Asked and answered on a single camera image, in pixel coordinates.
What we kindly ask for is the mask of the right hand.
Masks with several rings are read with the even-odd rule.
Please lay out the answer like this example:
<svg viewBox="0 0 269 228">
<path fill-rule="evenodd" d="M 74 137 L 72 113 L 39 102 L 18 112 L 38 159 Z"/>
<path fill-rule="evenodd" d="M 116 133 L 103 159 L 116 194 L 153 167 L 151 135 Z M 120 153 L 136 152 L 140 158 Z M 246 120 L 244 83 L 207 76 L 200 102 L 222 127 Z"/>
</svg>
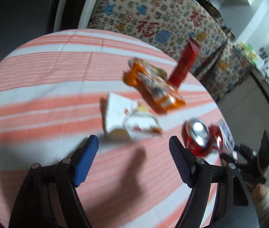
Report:
<svg viewBox="0 0 269 228">
<path fill-rule="evenodd" d="M 253 202 L 258 203 L 266 197 L 268 189 L 266 188 L 265 184 L 258 183 L 257 185 L 250 188 L 249 192 Z"/>
</svg>

